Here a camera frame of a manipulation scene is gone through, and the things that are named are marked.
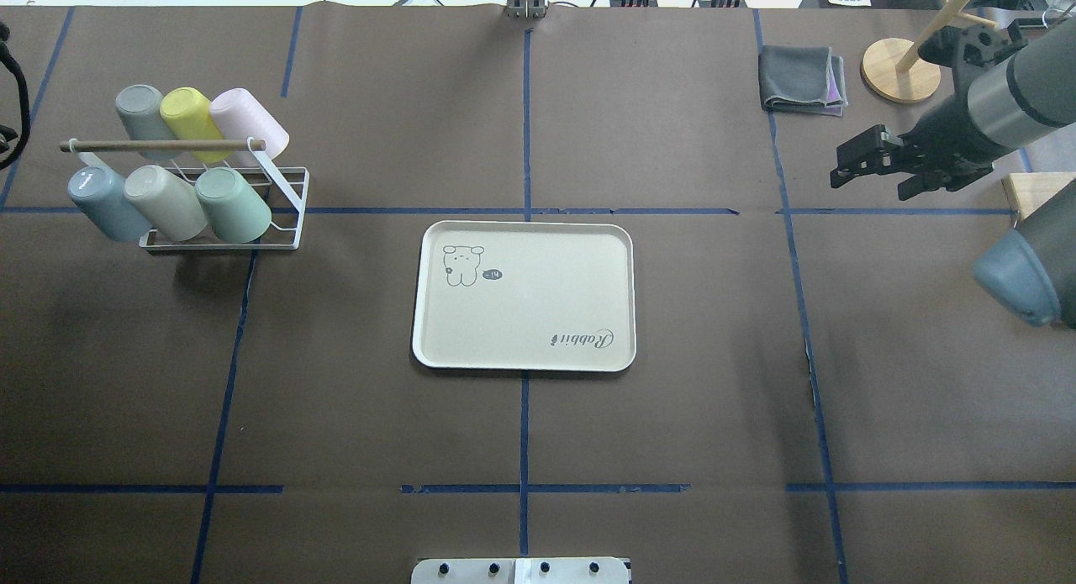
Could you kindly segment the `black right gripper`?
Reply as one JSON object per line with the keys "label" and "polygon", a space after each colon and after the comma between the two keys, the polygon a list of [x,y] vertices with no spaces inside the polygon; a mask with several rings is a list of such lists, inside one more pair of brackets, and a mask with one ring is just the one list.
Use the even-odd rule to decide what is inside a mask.
{"label": "black right gripper", "polygon": [[922,193],[955,193],[992,173],[993,163],[1015,149],[987,136],[973,122],[971,106],[934,106],[903,134],[875,124],[838,146],[830,187],[841,188],[861,176],[904,171],[914,176],[900,182],[902,202]]}

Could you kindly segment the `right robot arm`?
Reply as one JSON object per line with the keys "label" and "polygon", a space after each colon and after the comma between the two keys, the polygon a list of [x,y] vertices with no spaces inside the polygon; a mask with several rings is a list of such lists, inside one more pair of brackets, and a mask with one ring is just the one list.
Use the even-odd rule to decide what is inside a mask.
{"label": "right robot arm", "polygon": [[[1073,24],[1027,40],[1018,24],[937,30],[920,58],[953,72],[954,92],[915,127],[892,134],[882,124],[836,151],[830,184],[858,176],[907,173],[900,200],[957,191],[991,173],[1004,155],[1075,120]],[[1075,326],[1075,188],[1050,197],[973,263],[973,277],[1015,315],[1035,327]]]}

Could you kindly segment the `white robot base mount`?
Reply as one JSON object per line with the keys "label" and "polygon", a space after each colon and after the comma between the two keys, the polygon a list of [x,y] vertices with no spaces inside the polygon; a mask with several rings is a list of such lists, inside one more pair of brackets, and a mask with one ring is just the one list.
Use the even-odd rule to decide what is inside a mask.
{"label": "white robot base mount", "polygon": [[631,561],[613,556],[427,558],[411,583],[631,583]]}

